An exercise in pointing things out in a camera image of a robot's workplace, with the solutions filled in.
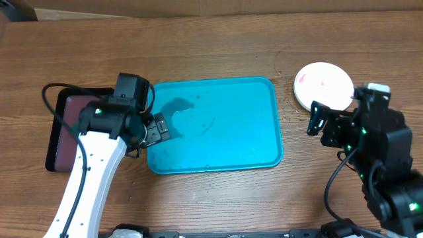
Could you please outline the white plate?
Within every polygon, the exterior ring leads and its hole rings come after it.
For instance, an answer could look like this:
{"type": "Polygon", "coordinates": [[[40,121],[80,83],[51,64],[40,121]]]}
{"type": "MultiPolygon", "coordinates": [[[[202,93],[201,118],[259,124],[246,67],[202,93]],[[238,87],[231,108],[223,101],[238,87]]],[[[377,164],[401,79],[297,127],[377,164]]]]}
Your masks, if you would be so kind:
{"type": "Polygon", "coordinates": [[[354,85],[350,76],[337,65],[315,62],[297,73],[293,91],[300,105],[308,111],[313,101],[333,110],[345,110],[353,101],[354,85]]]}

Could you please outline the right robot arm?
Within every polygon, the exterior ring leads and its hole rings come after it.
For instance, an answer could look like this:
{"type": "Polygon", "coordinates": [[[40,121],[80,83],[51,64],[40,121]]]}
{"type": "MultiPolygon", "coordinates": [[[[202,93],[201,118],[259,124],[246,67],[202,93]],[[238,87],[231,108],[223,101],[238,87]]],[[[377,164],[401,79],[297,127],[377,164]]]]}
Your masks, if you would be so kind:
{"type": "Polygon", "coordinates": [[[400,111],[389,108],[391,89],[368,83],[354,90],[358,107],[333,110],[313,101],[307,134],[345,154],[360,176],[362,192],[381,227],[402,237],[422,234],[422,174],[412,169],[412,131],[400,111]]]}

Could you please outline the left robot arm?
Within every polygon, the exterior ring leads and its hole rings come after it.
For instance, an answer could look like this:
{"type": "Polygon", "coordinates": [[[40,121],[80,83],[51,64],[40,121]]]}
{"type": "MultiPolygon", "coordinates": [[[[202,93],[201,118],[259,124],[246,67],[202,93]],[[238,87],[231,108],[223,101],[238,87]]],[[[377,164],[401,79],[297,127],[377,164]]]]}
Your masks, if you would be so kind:
{"type": "Polygon", "coordinates": [[[153,85],[120,73],[112,95],[84,107],[75,128],[54,109],[54,118],[77,142],[73,168],[46,237],[97,237],[110,185],[123,157],[171,138],[161,113],[152,114],[153,85]]]}

